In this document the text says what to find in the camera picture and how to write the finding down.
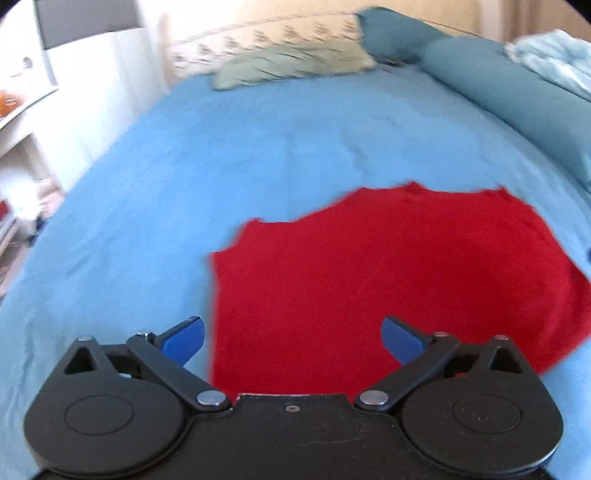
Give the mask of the red cloth garment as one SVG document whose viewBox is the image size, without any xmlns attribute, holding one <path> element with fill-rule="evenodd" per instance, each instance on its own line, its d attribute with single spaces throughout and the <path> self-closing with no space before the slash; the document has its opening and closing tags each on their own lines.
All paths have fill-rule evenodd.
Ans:
<svg viewBox="0 0 591 480">
<path fill-rule="evenodd" d="M 390 315 L 466 343 L 507 335 L 537 372 L 590 333 L 589 280 L 504 189 L 362 188 L 293 222 L 250 221 L 212 267 L 212 382 L 229 396 L 356 396 L 398 366 Z"/>
</svg>

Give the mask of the blue bed sheet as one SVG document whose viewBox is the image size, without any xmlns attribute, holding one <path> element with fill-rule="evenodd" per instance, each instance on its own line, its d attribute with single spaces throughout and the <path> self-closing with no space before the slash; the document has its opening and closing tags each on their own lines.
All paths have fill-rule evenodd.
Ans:
<svg viewBox="0 0 591 480">
<path fill-rule="evenodd" d="M 507 188 L 583 271 L 590 196 L 492 114 L 419 68 L 217 92 L 178 85 L 77 182 L 1 305 L 1 475 L 37 466 L 25 413 L 76 338 L 211 321 L 207 257 L 252 218 L 290 221 L 360 187 Z"/>
</svg>

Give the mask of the orange plush on desk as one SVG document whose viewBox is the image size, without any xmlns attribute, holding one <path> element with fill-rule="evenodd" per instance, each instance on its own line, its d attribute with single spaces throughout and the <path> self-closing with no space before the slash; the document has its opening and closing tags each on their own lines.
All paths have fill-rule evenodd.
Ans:
<svg viewBox="0 0 591 480">
<path fill-rule="evenodd" d="M 5 118 L 10 115 L 13 111 L 23 105 L 23 99 L 16 95 L 6 92 L 5 90 L 0 91 L 0 117 Z"/>
</svg>

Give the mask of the white grey wardrobe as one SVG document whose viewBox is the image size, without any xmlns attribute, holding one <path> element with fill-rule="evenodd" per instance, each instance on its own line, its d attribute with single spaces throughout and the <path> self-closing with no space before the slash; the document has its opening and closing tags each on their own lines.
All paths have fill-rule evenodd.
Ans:
<svg viewBox="0 0 591 480">
<path fill-rule="evenodd" d="M 166 92 L 156 1 L 35 1 L 50 78 L 90 165 Z"/>
</svg>

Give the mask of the teal folded duvet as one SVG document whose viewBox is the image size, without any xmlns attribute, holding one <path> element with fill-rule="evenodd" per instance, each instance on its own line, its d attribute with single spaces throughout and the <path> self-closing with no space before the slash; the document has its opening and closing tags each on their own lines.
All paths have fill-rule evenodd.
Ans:
<svg viewBox="0 0 591 480">
<path fill-rule="evenodd" d="M 590 103 L 513 62 L 500 43 L 449 37 L 429 44 L 422 68 L 506 122 L 590 188 Z"/>
</svg>

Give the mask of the white shelf desk unit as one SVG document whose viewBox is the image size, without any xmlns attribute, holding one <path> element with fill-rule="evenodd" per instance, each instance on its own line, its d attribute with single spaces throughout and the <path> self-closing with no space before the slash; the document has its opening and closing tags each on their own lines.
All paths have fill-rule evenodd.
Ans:
<svg viewBox="0 0 591 480">
<path fill-rule="evenodd" d="M 43 57 L 35 5 L 19 1 L 1 19 L 1 90 L 24 103 L 1 118 L 1 254 L 35 242 L 62 182 L 42 146 L 43 117 L 56 98 Z"/>
</svg>

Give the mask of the light blue fluffy blanket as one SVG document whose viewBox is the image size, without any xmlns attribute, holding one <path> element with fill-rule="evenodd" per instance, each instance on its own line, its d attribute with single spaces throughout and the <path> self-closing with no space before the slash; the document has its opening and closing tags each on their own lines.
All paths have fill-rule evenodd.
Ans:
<svg viewBox="0 0 591 480">
<path fill-rule="evenodd" d="M 544 80 L 590 100 L 590 43 L 556 29 L 518 37 L 505 44 L 506 55 Z"/>
</svg>

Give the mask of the beige quilted headboard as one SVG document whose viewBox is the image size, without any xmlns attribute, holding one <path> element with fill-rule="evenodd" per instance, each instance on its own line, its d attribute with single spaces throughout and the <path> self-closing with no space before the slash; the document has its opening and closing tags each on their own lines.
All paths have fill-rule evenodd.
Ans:
<svg viewBox="0 0 591 480">
<path fill-rule="evenodd" d="M 342 38 L 356 42 L 356 14 L 385 7 L 452 35 L 480 34 L 479 1 L 174 1 L 160 21 L 167 68 L 207 75 L 243 51 Z"/>
</svg>

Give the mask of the teal pillow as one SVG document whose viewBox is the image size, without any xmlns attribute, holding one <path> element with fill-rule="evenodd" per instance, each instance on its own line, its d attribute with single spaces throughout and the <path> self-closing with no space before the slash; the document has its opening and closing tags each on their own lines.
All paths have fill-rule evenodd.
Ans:
<svg viewBox="0 0 591 480">
<path fill-rule="evenodd" d="M 370 7 L 356 12 L 363 49 L 381 64 L 419 65 L 428 47 L 453 34 L 456 27 L 434 25 L 386 7 Z"/>
</svg>

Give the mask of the green pillow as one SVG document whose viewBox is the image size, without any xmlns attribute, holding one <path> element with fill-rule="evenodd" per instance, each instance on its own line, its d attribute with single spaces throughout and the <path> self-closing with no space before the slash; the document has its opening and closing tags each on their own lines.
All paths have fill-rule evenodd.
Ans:
<svg viewBox="0 0 591 480">
<path fill-rule="evenodd" d="M 241 53 L 214 74 L 217 91 L 290 79 L 355 74 L 377 61 L 358 43 L 342 39 L 281 43 Z"/>
</svg>

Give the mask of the brown curtain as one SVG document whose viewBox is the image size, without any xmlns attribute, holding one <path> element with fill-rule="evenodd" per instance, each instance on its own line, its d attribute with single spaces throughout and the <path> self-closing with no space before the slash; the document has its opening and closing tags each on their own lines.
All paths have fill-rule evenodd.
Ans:
<svg viewBox="0 0 591 480">
<path fill-rule="evenodd" d="M 591 39 L 590 23 L 567 1 L 505 0 L 502 2 L 502 39 L 562 30 L 586 41 Z"/>
</svg>

